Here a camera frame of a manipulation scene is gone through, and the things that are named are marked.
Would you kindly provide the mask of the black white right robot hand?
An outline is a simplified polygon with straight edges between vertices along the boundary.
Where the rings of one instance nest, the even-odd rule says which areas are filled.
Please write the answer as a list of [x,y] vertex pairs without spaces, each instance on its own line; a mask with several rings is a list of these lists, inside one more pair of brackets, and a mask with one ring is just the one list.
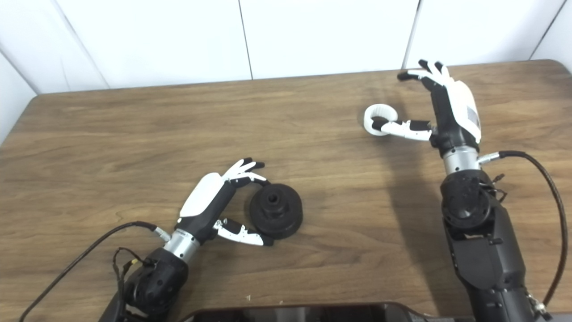
[[476,102],[470,88],[455,80],[445,64],[419,60],[419,70],[398,74],[399,81],[416,80],[430,92],[437,132],[430,143],[441,157],[454,148],[470,147],[479,151],[482,130]]

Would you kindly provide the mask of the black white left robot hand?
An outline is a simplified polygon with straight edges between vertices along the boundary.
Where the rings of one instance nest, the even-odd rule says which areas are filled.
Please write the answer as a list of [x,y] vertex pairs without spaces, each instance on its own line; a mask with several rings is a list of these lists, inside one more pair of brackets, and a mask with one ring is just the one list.
[[268,179],[254,172],[264,167],[263,162],[243,158],[229,167],[224,174],[206,174],[184,202],[175,230],[190,235],[193,242],[200,245],[219,236],[237,243],[273,246],[272,238],[263,236],[235,220],[222,218],[223,211],[239,188],[250,183],[262,187],[270,184]]

